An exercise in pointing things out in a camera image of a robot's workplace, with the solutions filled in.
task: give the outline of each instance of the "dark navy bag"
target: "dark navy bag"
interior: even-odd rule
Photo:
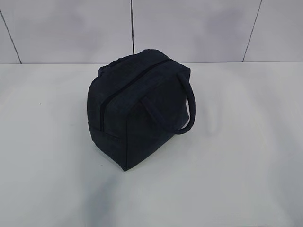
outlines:
[[[196,116],[189,75],[190,68],[157,50],[101,67],[87,101],[89,131],[96,146],[126,171],[173,135],[188,132]]]

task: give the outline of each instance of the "zipper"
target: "zipper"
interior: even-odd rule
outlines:
[[[161,61],[159,63],[153,64],[150,67],[146,68],[145,70],[143,70],[140,74],[138,74],[138,76],[136,76],[133,80],[131,80],[128,84],[126,84],[124,87],[122,87],[120,90],[116,91],[115,93],[113,93],[112,95],[110,95],[101,105],[100,107],[100,116],[101,116],[101,126],[100,129],[102,132],[104,132],[104,112],[106,109],[106,106],[109,104],[109,102],[114,99],[117,95],[119,95],[121,92],[123,92],[124,90],[126,90],[127,88],[129,88],[132,84],[134,84],[137,80],[139,80],[141,77],[143,77],[146,73],[148,73],[150,70],[152,70],[153,68],[162,65],[164,63],[167,63],[169,61],[172,61],[172,59],[166,59],[164,61]]]

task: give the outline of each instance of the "wall tile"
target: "wall tile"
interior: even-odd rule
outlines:
[[[259,0],[133,0],[136,52],[181,62],[242,61]]]
[[[12,63],[19,63],[19,60],[0,16],[0,64]]]
[[[132,54],[129,0],[1,0],[23,63],[110,62]]]
[[[302,9],[302,0],[264,0],[245,61],[303,61]]]

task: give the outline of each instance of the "white table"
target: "white table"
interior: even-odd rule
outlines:
[[[99,65],[0,65],[0,226],[301,227],[303,63],[186,65],[193,129],[128,172],[89,135]]]

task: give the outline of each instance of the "white surface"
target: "white surface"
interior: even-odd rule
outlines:
[[[99,65],[1,65],[0,226],[301,226],[303,63],[187,66],[193,129],[125,173],[87,127]]]
[[[136,52],[181,62],[242,61],[259,0],[133,0]]]
[[[302,9],[302,0],[264,0],[245,61],[303,61]]]
[[[19,61],[0,15],[0,64],[11,63],[19,63]]]
[[[0,0],[23,63],[111,62],[132,54],[129,0]]]

